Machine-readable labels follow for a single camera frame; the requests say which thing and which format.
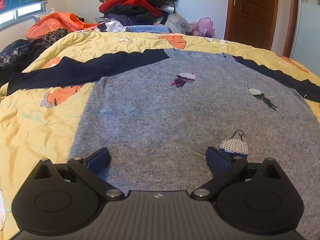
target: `metal screw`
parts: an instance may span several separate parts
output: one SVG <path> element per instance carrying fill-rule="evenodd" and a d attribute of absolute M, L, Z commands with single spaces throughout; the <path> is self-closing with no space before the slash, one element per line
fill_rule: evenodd
<path fill-rule="evenodd" d="M 205 188 L 198 188 L 193 193 L 198 197 L 206 197 L 210 194 L 210 191 Z"/>
<path fill-rule="evenodd" d="M 122 195 L 122 192 L 119 189 L 110 189 L 106 192 L 106 195 L 108 197 L 120 197 Z"/>

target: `yellow bedsheet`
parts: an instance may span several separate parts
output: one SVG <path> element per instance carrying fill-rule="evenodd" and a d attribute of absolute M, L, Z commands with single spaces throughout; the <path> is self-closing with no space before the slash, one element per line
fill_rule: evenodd
<path fill-rule="evenodd" d="M 81 31 L 70 33 L 57 41 L 24 72 L 50 67 L 62 57 L 86 62 L 106 53 L 143 52 L 145 49 L 178 48 L 209 53 L 228 53 L 252 59 L 258 65 L 281 70 L 297 80 L 309 79 L 320 86 L 320 78 L 303 65 L 290 62 L 274 52 L 217 39 L 181 34 L 100 33 Z M 72 145 L 80 116 L 94 83 L 77 89 L 61 88 L 19 90 L 6 96 L 7 84 L 0 89 L 0 240 L 10 239 L 18 232 L 11 214 L 12 200 L 40 158 L 64 163 Z M 49 94 L 57 95 L 50 101 Z M 51 102 L 51 108 L 40 106 Z M 320 105 L 306 100 L 320 122 Z"/>

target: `window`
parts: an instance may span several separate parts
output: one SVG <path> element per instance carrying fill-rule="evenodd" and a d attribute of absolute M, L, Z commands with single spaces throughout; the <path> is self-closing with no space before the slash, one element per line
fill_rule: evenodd
<path fill-rule="evenodd" d="M 44 4 L 28 5 L 0 15 L 0 30 L 17 22 L 30 19 L 33 15 L 44 12 Z"/>

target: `orange plastic bag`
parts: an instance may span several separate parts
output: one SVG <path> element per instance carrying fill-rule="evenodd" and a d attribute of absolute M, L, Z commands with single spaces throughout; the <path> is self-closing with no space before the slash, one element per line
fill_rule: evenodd
<path fill-rule="evenodd" d="M 55 31 L 59 28 L 65 28 L 70 32 L 81 31 L 84 29 L 93 30 L 99 24 L 87 24 L 80 21 L 73 13 L 53 13 L 41 19 L 40 22 L 33 25 L 26 34 L 30 42 L 41 38 L 48 32 Z"/>

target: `door panel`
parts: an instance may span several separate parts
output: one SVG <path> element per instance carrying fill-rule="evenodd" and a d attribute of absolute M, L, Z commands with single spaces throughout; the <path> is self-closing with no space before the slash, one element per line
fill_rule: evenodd
<path fill-rule="evenodd" d="M 271 49 L 277 7 L 278 0 L 229 0 L 225 39 Z"/>

